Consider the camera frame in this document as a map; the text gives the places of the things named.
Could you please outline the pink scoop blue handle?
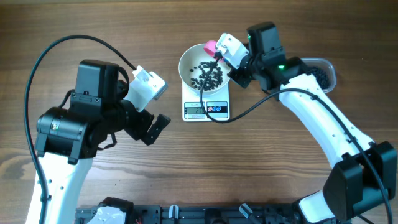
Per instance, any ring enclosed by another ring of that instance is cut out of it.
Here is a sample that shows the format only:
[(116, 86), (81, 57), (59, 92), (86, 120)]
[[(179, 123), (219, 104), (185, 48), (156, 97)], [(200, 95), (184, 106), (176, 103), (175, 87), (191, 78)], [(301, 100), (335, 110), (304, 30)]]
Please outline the pink scoop blue handle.
[(211, 57), (215, 58), (215, 55), (217, 53), (221, 53), (221, 50), (219, 50), (216, 46), (217, 41), (215, 40), (209, 40), (205, 46), (203, 47), (203, 50)]

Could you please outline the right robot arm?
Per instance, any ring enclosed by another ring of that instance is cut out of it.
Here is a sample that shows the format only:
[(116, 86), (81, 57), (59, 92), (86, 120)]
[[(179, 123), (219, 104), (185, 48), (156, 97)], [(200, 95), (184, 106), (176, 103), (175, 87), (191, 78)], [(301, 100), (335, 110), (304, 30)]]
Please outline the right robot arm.
[(347, 221), (379, 205), (392, 219), (396, 192), (397, 151), (360, 131), (326, 96), (309, 66), (287, 58), (276, 26), (263, 22), (247, 30), (246, 44), (229, 34), (217, 49), (241, 87), (257, 80), (262, 90), (293, 112), (319, 143), (331, 166), (323, 188), (298, 201), (307, 223), (335, 218)]

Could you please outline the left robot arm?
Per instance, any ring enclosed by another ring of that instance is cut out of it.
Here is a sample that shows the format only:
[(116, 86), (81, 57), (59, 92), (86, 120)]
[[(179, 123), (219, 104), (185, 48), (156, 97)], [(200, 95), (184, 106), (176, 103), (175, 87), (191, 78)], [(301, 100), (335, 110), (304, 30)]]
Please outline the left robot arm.
[(165, 80), (142, 67), (133, 71), (133, 81), (120, 75), (127, 73), (117, 64), (81, 61), (75, 88), (67, 95), (69, 108), (52, 107), (39, 117), (35, 148), (44, 180), (35, 180), (27, 223), (72, 223), (100, 144), (125, 131), (149, 146), (170, 123), (145, 109), (167, 89)]

